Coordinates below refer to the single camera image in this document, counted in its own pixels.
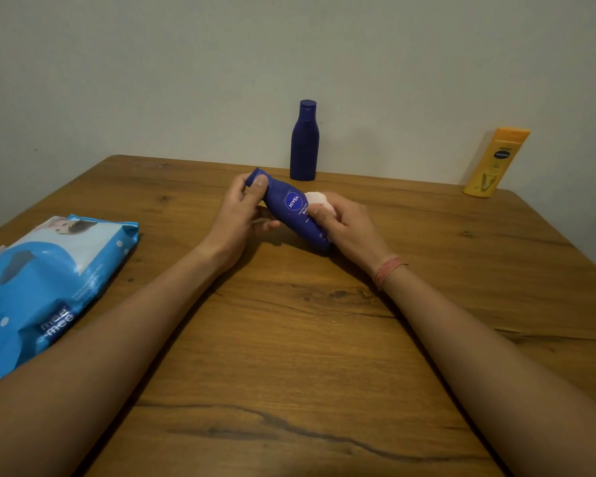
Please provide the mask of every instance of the nivea lotion bottle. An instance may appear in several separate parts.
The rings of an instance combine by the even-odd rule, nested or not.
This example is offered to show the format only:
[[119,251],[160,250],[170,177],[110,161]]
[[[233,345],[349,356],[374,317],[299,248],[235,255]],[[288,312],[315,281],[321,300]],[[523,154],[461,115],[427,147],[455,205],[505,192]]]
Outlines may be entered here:
[[245,184],[248,187],[252,185],[259,174],[264,174],[269,180],[267,192],[262,200],[271,213],[278,221],[306,239],[318,252],[326,252],[330,245],[326,231],[307,214],[309,203],[305,195],[293,185],[274,179],[260,168],[256,168],[249,175]]

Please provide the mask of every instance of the blue bottle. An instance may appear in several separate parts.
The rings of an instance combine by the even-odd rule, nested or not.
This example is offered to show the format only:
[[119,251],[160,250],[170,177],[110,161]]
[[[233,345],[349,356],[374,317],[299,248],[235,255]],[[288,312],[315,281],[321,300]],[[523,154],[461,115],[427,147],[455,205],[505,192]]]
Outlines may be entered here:
[[313,181],[316,178],[319,143],[316,102],[301,100],[300,114],[292,132],[292,153],[289,162],[289,177],[294,181]]
[[276,216],[278,221],[288,226],[303,239],[306,239],[318,252],[325,253],[330,242],[326,231],[307,214],[307,198],[293,185],[272,178],[262,169],[256,168],[245,181],[248,187],[254,183],[259,174],[267,176],[270,184],[262,200]]

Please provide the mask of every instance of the blue packet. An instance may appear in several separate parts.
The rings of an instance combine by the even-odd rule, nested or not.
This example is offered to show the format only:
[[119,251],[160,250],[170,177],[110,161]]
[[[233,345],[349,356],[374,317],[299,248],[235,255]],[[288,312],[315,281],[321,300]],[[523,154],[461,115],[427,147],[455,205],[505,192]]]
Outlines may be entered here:
[[0,253],[0,378],[66,333],[138,234],[137,223],[52,217]]

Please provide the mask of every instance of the wood grain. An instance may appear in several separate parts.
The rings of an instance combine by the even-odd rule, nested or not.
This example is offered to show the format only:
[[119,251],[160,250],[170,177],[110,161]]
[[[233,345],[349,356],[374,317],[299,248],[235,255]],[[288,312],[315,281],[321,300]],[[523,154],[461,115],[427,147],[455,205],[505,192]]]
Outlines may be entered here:
[[[71,212],[140,223],[138,248],[81,326],[194,247],[251,169],[114,156],[0,228],[0,244]],[[596,267],[514,193],[335,174],[296,185],[369,206],[413,271],[596,399]],[[195,306],[81,471],[500,475],[395,316],[343,257],[279,230]]]

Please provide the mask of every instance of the mee mee logo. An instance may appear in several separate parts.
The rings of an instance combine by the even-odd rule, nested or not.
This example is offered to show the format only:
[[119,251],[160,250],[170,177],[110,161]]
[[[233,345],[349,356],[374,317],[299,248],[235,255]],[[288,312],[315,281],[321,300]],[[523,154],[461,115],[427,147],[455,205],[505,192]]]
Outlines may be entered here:
[[292,211],[298,211],[302,208],[302,198],[300,194],[289,192],[285,197],[285,205]]
[[55,307],[50,320],[42,323],[40,328],[44,331],[44,336],[53,342],[66,331],[66,327],[70,326],[74,319],[72,308],[66,303],[60,303]]

